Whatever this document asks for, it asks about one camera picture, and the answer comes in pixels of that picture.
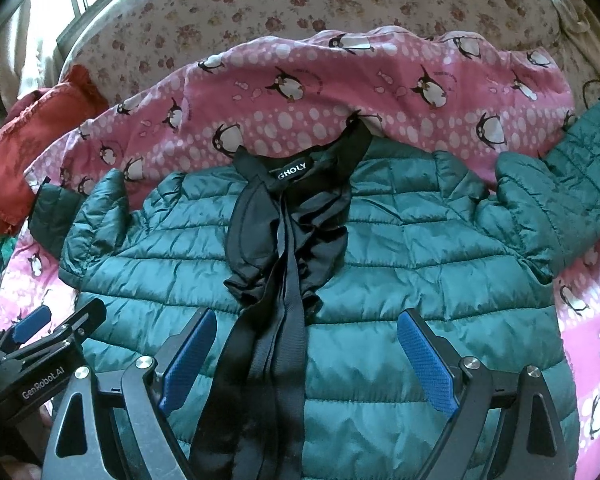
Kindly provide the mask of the teal quilted puffer jacket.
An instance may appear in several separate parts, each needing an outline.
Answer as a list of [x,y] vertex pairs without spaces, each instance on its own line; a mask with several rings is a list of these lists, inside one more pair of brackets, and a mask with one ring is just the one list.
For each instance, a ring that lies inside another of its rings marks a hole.
[[494,185],[358,117],[288,158],[238,150],[174,172],[140,209],[128,184],[120,170],[88,195],[44,184],[29,229],[79,304],[106,304],[84,347],[99,372],[215,314],[173,419],[196,478],[413,478],[443,419],[400,348],[406,309],[494,370],[539,367],[576,472],[554,285],[600,239],[600,103],[545,156],[498,156]]

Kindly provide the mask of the red ruffled cushion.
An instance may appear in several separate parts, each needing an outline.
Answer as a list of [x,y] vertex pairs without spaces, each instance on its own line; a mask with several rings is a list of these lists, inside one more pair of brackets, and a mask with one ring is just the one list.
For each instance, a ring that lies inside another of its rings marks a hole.
[[34,90],[12,107],[0,129],[1,234],[15,234],[33,204],[24,170],[50,144],[107,108],[82,65],[71,67],[56,86]]

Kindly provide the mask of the pink penguin print blanket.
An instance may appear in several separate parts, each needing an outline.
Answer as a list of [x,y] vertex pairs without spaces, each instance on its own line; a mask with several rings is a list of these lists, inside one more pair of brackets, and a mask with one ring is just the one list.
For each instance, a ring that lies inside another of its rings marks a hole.
[[399,27],[264,37],[176,70],[72,127],[29,165],[50,181],[0,288],[0,330],[104,297],[85,343],[104,372],[199,307],[218,336],[171,417],[185,451],[242,307],[225,240],[250,177],[301,174],[347,124],[366,132],[348,239],[306,328],[303,479],[411,479],[444,424],[396,336],[406,308],[496,370],[537,365],[569,473],[600,473],[600,100],[576,113],[542,50]]

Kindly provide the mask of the beige floral bed sheet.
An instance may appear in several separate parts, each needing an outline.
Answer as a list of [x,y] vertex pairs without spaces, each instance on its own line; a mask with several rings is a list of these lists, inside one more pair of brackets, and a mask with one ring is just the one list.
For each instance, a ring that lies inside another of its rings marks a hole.
[[398,25],[422,37],[464,30],[502,50],[542,47],[578,104],[600,96],[600,20],[583,0],[114,0],[70,48],[109,101],[206,55],[261,36]]

